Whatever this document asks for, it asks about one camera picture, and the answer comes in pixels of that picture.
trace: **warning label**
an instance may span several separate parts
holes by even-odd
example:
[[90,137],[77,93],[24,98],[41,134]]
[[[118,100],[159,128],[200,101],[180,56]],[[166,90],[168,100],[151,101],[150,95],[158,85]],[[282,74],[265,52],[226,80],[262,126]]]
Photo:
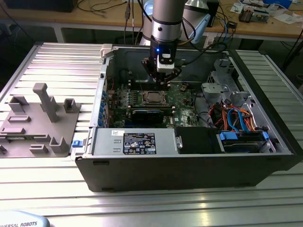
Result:
[[124,133],[123,153],[126,155],[155,155],[155,133]]

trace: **wooden tabletop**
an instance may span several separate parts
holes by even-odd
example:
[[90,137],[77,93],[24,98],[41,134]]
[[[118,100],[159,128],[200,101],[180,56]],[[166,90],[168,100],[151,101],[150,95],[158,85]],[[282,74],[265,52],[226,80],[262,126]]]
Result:
[[[100,0],[90,0],[91,4],[100,3]],[[243,35],[263,35],[263,36],[278,36],[278,37],[292,37],[296,38],[302,28],[299,23],[288,25],[274,18],[270,18],[267,23],[250,22],[242,23],[239,22],[237,13],[231,13],[229,10],[232,4],[236,0],[222,0],[222,8],[229,20],[238,23],[236,33]],[[116,4],[122,3],[121,0],[112,0],[109,4],[100,5],[102,9],[110,7]],[[84,9],[89,9],[89,2],[85,0],[80,5]],[[125,25],[125,8],[126,4],[107,9],[104,17],[96,15],[92,12],[85,12],[78,8],[75,8],[72,13],[61,13],[53,11],[40,11],[40,10],[25,10],[25,9],[7,9],[7,12],[15,20],[28,20],[28,21],[40,21],[40,22],[56,22],[56,23],[73,23],[73,24],[88,24],[88,25],[106,25],[106,26],[124,26]],[[302,10],[303,5],[292,5],[291,10]],[[141,26],[141,9],[139,5],[134,4],[134,25]],[[7,16],[0,9],[0,19],[7,18]],[[213,27],[208,27],[207,32],[222,32],[223,28],[220,25],[218,19],[215,20]]]

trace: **motherboard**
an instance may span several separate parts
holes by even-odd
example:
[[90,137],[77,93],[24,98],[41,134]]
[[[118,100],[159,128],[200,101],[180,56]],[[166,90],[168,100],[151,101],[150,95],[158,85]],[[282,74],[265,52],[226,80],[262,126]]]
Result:
[[166,91],[140,90],[121,85],[108,92],[112,128],[174,128],[200,126],[194,109],[194,89],[171,83]]

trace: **blue cable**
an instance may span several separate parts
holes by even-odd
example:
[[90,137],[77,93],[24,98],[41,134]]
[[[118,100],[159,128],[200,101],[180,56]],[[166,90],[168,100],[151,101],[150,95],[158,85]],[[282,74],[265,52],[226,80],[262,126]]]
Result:
[[226,37],[227,37],[227,25],[226,25],[225,20],[223,20],[223,19],[220,19],[220,20],[224,23],[224,26],[225,26],[225,37],[223,39],[223,42],[224,42],[226,40]]
[[237,110],[237,109],[235,109],[235,108],[231,109],[231,110],[228,112],[228,114],[227,114],[227,121],[228,121],[229,126],[231,126],[232,129],[234,129],[236,132],[239,133],[239,130],[238,130],[236,127],[234,127],[234,126],[232,125],[231,115],[232,115],[233,110],[235,110],[235,111],[238,112],[239,119],[240,119],[240,124],[241,124],[241,127],[242,127],[243,131],[249,132],[248,128],[246,127],[246,125],[245,125],[245,123],[244,123],[244,121],[243,121],[243,117],[242,117],[242,114],[241,114],[240,110]]

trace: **floor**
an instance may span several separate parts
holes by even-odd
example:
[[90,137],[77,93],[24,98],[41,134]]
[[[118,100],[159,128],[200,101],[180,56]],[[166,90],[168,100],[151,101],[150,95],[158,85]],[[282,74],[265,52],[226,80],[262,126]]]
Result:
[[[56,42],[54,32],[50,27],[24,26],[23,28],[36,42]],[[34,44],[17,26],[11,26],[10,29],[12,31],[10,36],[0,35],[0,89],[7,83]],[[69,43],[124,43],[123,32],[120,31],[65,28],[63,32],[66,41]],[[127,32],[126,36],[128,37],[126,43],[131,44],[132,33]],[[230,49],[238,49],[240,42],[241,39],[234,38],[230,44]],[[259,51],[268,54],[278,66],[282,65],[289,52],[279,41],[264,41]],[[303,83],[297,77],[298,74],[303,74],[302,62],[303,54],[300,54],[285,72],[296,87],[299,87]]]

